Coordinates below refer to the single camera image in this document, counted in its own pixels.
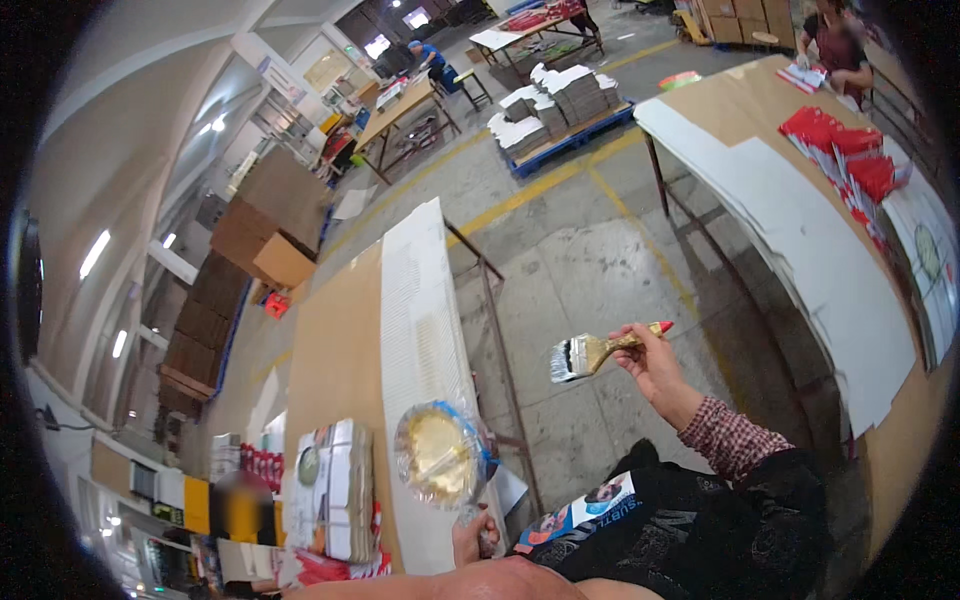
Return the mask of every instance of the paintbrush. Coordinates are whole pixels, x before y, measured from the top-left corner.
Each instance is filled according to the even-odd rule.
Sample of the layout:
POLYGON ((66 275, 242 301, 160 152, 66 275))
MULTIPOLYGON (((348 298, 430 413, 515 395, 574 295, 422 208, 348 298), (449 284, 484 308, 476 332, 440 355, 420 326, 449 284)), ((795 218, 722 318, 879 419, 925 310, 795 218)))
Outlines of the paintbrush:
MULTIPOLYGON (((672 326, 672 321, 654 321, 647 325, 657 337, 663 337, 672 326)), ((566 383, 589 377, 596 373, 603 361, 616 350, 633 348, 640 344, 640 339, 634 333, 613 340, 601 340, 588 333, 563 340, 553 347, 550 380, 554 383, 566 383)))

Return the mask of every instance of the pallet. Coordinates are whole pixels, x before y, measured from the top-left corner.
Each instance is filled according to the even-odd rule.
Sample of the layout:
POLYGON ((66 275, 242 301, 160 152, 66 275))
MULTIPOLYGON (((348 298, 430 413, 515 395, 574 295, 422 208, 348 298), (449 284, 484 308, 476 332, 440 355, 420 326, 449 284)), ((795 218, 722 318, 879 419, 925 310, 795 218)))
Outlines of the pallet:
POLYGON ((567 131, 564 137, 557 141, 546 142, 518 162, 514 162, 506 153, 503 153, 504 158, 507 160, 507 166, 510 167, 514 175, 525 178, 538 170, 545 160, 559 151, 568 147, 580 148, 590 140, 594 133, 614 124, 623 125, 630 122, 634 115, 635 104, 636 101, 624 98, 623 104, 619 107, 601 112, 589 121, 580 123, 567 131))

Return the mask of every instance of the blue pallet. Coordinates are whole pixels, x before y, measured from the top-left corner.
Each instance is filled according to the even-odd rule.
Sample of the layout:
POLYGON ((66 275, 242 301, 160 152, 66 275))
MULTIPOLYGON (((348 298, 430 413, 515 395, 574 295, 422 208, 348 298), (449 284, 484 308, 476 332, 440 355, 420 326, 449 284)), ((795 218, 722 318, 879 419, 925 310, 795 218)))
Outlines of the blue pallet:
POLYGON ((623 101, 626 102, 628 105, 626 108, 615 112, 614 114, 610 115, 605 119, 601 119, 600 121, 597 121, 596 123, 587 127, 581 132, 577 132, 574 135, 571 135, 570 137, 565 137, 562 141, 557 142, 550 148, 544 150, 540 154, 534 156, 533 158, 530 158, 529 160, 519 165, 516 164, 509 156, 507 156, 507 153, 503 152, 502 148, 500 148, 500 152, 503 153, 503 157, 506 158, 507 160, 507 166, 510 167, 510 170, 514 173, 514 175, 523 179, 529 176, 534 171, 538 170, 540 168, 540 165, 545 160, 547 160, 557 152, 563 150, 564 148, 571 147, 571 146, 573 148, 580 148, 581 146, 583 146, 589 141, 590 137, 594 133, 599 132, 600 130, 603 130, 613 124, 622 125, 624 123, 630 122, 634 115, 634 105, 636 104, 636 100, 631 100, 630 98, 624 98, 623 101))

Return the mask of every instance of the hand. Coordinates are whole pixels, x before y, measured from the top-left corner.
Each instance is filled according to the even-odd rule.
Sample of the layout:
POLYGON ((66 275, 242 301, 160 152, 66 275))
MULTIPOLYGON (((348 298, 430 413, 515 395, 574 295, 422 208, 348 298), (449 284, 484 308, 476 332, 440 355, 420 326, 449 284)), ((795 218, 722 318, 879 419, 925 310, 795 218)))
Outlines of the hand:
POLYGON ((612 331, 610 337, 614 339, 631 332, 642 345, 617 350, 613 359, 636 381, 640 393, 657 412, 677 431, 683 431, 696 415, 703 395, 684 381, 670 343, 651 333, 647 325, 623 325, 619 331, 612 331))
POLYGON ((468 564, 477 563, 480 556, 480 534, 487 532, 487 539, 496 545, 500 541, 500 532, 496 528, 493 517, 487 514, 487 505, 480 504, 483 512, 472 520, 466 527, 457 520, 453 523, 453 563, 460 568, 468 564))

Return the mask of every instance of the concrete floor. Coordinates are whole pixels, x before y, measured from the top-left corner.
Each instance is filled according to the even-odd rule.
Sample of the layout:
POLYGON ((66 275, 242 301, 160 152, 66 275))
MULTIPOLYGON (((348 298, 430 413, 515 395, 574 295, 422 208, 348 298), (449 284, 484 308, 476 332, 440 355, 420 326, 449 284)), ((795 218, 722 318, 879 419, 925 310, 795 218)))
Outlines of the concrete floor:
MULTIPOLYGON (((675 73, 692 69, 709 75, 753 59, 749 51, 724 53, 682 43, 644 56, 645 50, 674 39, 665 17, 640 15, 626 5, 613 11, 606 2, 591 2, 590 12, 601 27, 607 55, 584 53, 573 62, 606 70, 620 82, 622 95, 636 100, 656 95, 657 82, 675 73), (634 35, 617 39, 627 34, 634 35)), ((510 91, 504 86, 509 77, 495 69, 490 73, 486 64, 470 63, 464 54, 468 35, 486 26, 446 32, 438 43, 458 71, 475 68, 498 100, 510 91)), ((600 134, 518 180, 486 133, 494 109, 476 113, 462 94, 448 98, 447 104, 464 131, 456 136, 445 132, 445 140, 435 148, 398 165, 390 172, 392 186, 381 184, 362 215, 333 229, 313 290, 416 205, 439 196, 446 217, 470 235, 507 278, 495 288, 497 312, 548 510, 596 486, 640 438, 652 440, 662 460, 709 469, 702 457, 680 444, 615 364, 567 386, 551 384, 546 374, 550 349, 564 338, 585 331, 603 335, 634 321, 674 321, 667 337, 693 386, 791 442, 816 448, 827 474, 831 530, 838 548, 818 597, 833 597, 857 572, 868 518, 856 463, 841 464, 838 458, 835 391, 824 390, 818 401, 805 403, 811 427, 802 424, 804 415, 791 399, 789 382, 759 317, 730 273, 683 216, 663 216, 639 130, 631 125, 600 134)), ((666 177, 681 173, 666 153, 660 153, 660 161, 666 177)), ((377 182, 369 168, 354 169, 339 189, 377 182)), ((681 180, 677 189, 746 279, 777 333, 797 385, 829 373, 802 317, 732 217, 692 178, 681 180)), ((481 303, 481 282, 462 246, 450 249, 450 261, 483 416, 493 430, 515 434, 481 303)), ((246 430, 272 368, 280 380, 280 395, 268 419, 284 409, 297 311, 293 307, 280 322, 259 310, 244 313, 225 389, 184 442, 185 471, 205 474, 210 435, 246 430)), ((529 477, 516 457, 508 455, 505 462, 529 477)), ((511 515, 511 533, 533 517, 525 502, 511 515)))

